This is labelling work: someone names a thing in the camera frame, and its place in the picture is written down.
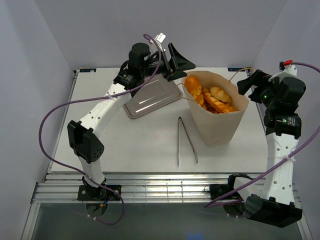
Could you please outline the long fake baguette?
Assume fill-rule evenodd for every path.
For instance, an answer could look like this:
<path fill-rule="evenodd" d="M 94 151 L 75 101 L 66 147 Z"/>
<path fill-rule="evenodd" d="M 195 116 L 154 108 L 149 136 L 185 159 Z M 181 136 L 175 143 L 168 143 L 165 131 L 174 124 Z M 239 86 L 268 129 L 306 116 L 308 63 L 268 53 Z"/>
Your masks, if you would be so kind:
<path fill-rule="evenodd" d="M 184 82 L 184 87 L 188 93 L 192 95 L 195 102 L 203 109 L 206 109 L 205 99 L 202 93 L 202 86 L 199 80 L 195 76 L 188 76 Z"/>

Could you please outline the pale shell fake bread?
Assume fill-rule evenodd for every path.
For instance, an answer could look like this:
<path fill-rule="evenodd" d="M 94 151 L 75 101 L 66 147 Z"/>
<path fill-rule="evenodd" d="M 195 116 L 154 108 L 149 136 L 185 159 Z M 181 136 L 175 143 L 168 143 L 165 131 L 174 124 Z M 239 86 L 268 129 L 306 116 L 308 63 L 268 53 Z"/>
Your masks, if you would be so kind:
<path fill-rule="evenodd" d="M 209 89 L 210 94 L 223 103 L 232 103 L 233 99 L 220 87 L 213 86 Z"/>

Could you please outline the cream paper bag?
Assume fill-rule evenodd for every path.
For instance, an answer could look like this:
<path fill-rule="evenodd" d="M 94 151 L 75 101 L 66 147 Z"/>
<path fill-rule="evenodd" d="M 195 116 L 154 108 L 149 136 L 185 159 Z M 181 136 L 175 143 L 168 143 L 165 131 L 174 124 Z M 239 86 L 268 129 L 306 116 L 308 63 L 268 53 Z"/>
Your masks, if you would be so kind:
<path fill-rule="evenodd" d="M 203 109 L 184 86 L 185 80 L 189 76 L 196 77 L 202 89 L 205 88 L 209 91 L 211 87 L 223 89 L 232 98 L 232 103 L 224 103 L 236 107 L 238 111 L 218 113 L 206 100 L 204 100 L 206 109 Z M 187 76 L 181 79 L 181 84 L 191 115 L 205 144 L 208 147 L 213 147 L 230 142 L 249 105 L 248 99 L 238 93 L 238 87 L 222 75 L 207 70 L 188 72 Z"/>

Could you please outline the twisted fake bread front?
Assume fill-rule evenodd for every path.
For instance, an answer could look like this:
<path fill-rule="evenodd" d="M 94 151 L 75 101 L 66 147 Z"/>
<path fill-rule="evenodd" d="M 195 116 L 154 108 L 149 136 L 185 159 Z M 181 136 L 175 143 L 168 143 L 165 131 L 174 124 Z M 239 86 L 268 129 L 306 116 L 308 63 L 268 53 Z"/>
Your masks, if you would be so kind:
<path fill-rule="evenodd" d="M 220 114 L 227 114 L 238 111 L 236 107 L 226 105 L 225 103 L 213 97 L 207 88 L 202 89 L 202 94 L 205 101 Z"/>

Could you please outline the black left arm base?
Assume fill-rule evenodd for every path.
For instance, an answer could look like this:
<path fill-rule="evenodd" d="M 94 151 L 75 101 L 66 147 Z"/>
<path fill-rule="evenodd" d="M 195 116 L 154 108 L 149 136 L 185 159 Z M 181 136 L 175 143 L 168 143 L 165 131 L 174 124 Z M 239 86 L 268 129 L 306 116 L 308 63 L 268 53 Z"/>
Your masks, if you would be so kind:
<path fill-rule="evenodd" d="M 78 201 L 119 201 L 120 197 L 116 192 L 121 195 L 121 185 L 107 185 L 107 188 L 113 190 L 106 190 L 101 187 L 92 187 L 91 185 L 81 185 L 78 189 L 77 200 Z"/>

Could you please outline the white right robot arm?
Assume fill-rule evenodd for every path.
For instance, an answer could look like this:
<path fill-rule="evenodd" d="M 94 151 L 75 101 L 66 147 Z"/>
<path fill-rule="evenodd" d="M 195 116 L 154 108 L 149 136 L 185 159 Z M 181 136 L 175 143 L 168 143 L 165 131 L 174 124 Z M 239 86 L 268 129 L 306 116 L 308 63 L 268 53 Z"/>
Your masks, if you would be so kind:
<path fill-rule="evenodd" d="M 296 76 L 296 70 L 285 69 L 275 76 L 256 70 L 237 83 L 241 95 L 254 87 L 249 99 L 265 106 L 263 123 L 269 173 L 264 177 L 262 189 L 250 184 L 252 177 L 242 173 L 230 175 L 225 189 L 230 198 L 242 198 L 247 219 L 279 228 L 299 221 L 303 213 L 295 206 L 292 190 L 295 160 L 289 156 L 301 136 L 302 120 L 296 110 L 306 91 L 305 83 Z"/>

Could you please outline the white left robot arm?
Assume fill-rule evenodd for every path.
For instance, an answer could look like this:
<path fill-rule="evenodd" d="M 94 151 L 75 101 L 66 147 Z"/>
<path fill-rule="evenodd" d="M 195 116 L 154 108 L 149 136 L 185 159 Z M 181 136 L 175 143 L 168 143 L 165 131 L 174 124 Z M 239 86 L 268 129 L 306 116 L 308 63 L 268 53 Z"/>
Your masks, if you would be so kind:
<path fill-rule="evenodd" d="M 82 182 L 91 198 L 101 200 L 107 193 L 106 179 L 100 163 L 105 147 L 100 141 L 100 135 L 116 112 L 132 99 L 138 86 L 144 84 L 147 77 L 161 74 L 170 82 L 185 77 L 187 70 L 196 67 L 172 43 L 168 44 L 168 50 L 170 59 L 167 59 L 162 49 L 151 53 L 147 44 L 134 44 L 128 60 L 122 64 L 106 93 L 106 99 L 95 105 L 79 121 L 72 120 L 68 123 L 69 146 L 81 163 L 85 173 Z"/>

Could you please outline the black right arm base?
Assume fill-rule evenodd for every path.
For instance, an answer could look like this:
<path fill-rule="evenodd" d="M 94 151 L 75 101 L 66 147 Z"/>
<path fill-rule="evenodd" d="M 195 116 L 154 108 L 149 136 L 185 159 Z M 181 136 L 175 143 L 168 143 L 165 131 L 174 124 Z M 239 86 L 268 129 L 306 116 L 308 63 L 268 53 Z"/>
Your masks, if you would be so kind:
<path fill-rule="evenodd" d="M 214 200 L 224 194 L 227 194 L 232 189 L 227 184 L 208 184 L 204 187 L 203 192 L 210 195 L 210 199 Z M 237 200 L 239 199 L 238 193 L 233 193 L 231 195 L 223 198 L 224 200 Z"/>

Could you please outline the silver metal tray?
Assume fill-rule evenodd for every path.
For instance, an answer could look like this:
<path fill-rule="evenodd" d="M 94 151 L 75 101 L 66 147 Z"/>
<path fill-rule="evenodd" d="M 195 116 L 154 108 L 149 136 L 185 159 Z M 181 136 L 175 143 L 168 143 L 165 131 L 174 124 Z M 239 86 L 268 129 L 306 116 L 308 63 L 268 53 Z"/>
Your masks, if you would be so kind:
<path fill-rule="evenodd" d="M 129 118 L 137 119 L 179 100 L 182 95 L 174 81 L 168 82 L 161 75 L 156 75 L 123 108 Z"/>

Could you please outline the aluminium frame rail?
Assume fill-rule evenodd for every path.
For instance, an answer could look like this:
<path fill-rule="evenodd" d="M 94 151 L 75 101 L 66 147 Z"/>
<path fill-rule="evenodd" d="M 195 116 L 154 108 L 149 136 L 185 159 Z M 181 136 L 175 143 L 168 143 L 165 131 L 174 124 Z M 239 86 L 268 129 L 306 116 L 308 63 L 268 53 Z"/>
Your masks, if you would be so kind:
<path fill-rule="evenodd" d="M 207 203 L 209 185 L 227 183 L 229 174 L 129 174 L 108 173 L 109 185 L 120 185 L 127 204 Z M 49 173 L 36 184 L 33 203 L 76 203 L 82 175 Z"/>

